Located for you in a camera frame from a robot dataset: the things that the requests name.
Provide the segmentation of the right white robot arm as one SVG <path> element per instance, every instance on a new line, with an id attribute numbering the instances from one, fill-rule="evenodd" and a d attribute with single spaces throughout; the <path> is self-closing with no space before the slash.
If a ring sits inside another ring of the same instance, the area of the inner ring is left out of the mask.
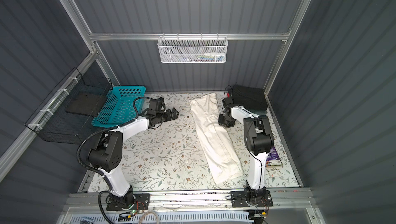
<path id="1" fill-rule="evenodd" d="M 242 105 L 233 103 L 232 98 L 222 100 L 219 125 L 232 128 L 236 121 L 243 124 L 244 144 L 251 155 L 250 170 L 246 181 L 245 194 L 248 197 L 262 197 L 267 189 L 264 182 L 266 160 L 274 146 L 274 136 L 269 118 L 247 110 Z"/>

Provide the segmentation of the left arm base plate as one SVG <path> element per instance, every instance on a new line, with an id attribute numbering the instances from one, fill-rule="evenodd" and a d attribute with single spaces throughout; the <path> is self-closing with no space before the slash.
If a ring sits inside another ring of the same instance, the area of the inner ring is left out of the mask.
<path id="1" fill-rule="evenodd" d="M 129 193 L 124 197 L 109 194 L 106 198 L 107 211 L 145 211 L 150 204 L 150 194 Z"/>

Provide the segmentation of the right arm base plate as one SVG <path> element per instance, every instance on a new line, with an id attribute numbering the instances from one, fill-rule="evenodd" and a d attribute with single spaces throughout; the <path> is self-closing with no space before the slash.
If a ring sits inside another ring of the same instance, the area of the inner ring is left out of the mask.
<path id="1" fill-rule="evenodd" d="M 265 207 L 273 206 L 271 193 L 266 189 L 257 191 L 231 191 L 231 203 L 234 208 L 241 207 Z"/>

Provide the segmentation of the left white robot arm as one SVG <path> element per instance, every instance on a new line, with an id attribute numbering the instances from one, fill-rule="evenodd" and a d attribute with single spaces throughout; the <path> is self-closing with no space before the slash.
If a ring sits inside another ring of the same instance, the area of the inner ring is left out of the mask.
<path id="1" fill-rule="evenodd" d="M 162 97 L 138 97 L 133 101 L 134 111 L 137 111 L 136 102 L 143 99 L 149 100 L 149 107 L 142 113 L 136 113 L 132 120 L 98 131 L 87 139 L 92 144 L 87 156 L 90 170 L 105 180 L 110 194 L 115 198 L 132 198 L 133 195 L 133 188 L 121 169 L 123 143 L 140 132 L 157 128 L 179 117 L 175 108 L 166 109 Z"/>

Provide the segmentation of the white t shirt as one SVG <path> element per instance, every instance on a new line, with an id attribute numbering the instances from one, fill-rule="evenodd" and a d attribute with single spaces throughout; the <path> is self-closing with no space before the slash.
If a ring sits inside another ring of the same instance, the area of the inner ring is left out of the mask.
<path id="1" fill-rule="evenodd" d="M 243 176 L 243 169 L 227 130 L 218 123 L 216 94 L 189 101 L 196 133 L 217 186 Z"/>

